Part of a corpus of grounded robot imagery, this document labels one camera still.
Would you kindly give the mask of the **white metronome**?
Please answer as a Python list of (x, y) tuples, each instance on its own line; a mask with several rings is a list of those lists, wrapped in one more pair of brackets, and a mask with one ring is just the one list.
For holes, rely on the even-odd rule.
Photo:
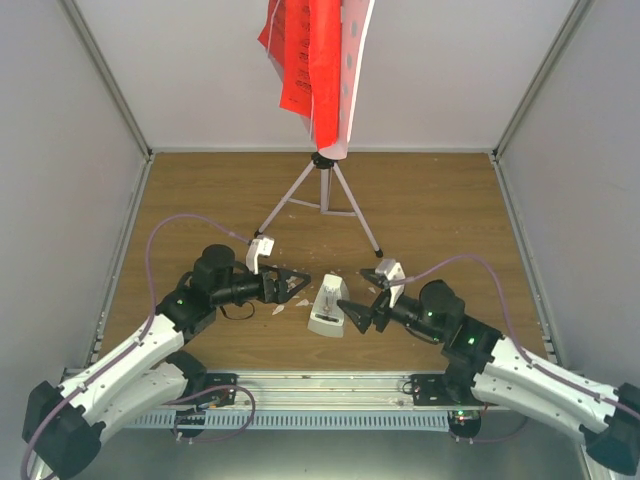
[(344, 279), (335, 274), (325, 274), (312, 305), (308, 330), (328, 338), (343, 338), (346, 320), (338, 301), (349, 299)]

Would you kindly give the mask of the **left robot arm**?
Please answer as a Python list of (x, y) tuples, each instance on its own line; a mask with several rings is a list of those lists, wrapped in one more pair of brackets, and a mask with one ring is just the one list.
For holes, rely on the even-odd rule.
[(245, 262), (226, 245), (206, 247), (176, 288), (152, 304), (149, 318), (108, 355), (57, 386), (36, 386), (22, 430), (22, 477), (48, 470), (70, 479), (145, 412), (201, 400), (207, 369), (184, 346), (223, 307), (253, 301), (284, 305), (311, 281), (305, 273), (260, 264), (259, 257), (272, 250), (269, 242), (254, 239)]

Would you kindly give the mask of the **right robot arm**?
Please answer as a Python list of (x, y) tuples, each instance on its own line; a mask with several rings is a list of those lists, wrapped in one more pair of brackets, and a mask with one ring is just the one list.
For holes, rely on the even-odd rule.
[(639, 389), (590, 380), (531, 353), (514, 338), (465, 311), (464, 301), (442, 279), (418, 297), (405, 294), (406, 279), (379, 269), (362, 275), (381, 287), (369, 305), (340, 300), (338, 307), (365, 333), (396, 322), (411, 335), (438, 345), (448, 366), (443, 393), (451, 403), (472, 398), (507, 407), (581, 443), (603, 467), (633, 476), (639, 470)]

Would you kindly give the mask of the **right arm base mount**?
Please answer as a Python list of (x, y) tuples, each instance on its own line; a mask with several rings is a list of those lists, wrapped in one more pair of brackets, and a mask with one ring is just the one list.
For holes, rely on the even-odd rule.
[(441, 373), (414, 373), (405, 380), (401, 392), (421, 407), (480, 407), (483, 403), (468, 391), (449, 389)]

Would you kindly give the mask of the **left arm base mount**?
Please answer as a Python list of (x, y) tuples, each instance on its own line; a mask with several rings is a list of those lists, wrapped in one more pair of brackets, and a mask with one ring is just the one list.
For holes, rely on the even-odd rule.
[(233, 405), (237, 382), (236, 373), (208, 372), (202, 380), (189, 383), (182, 396), (167, 405), (206, 405), (207, 408)]

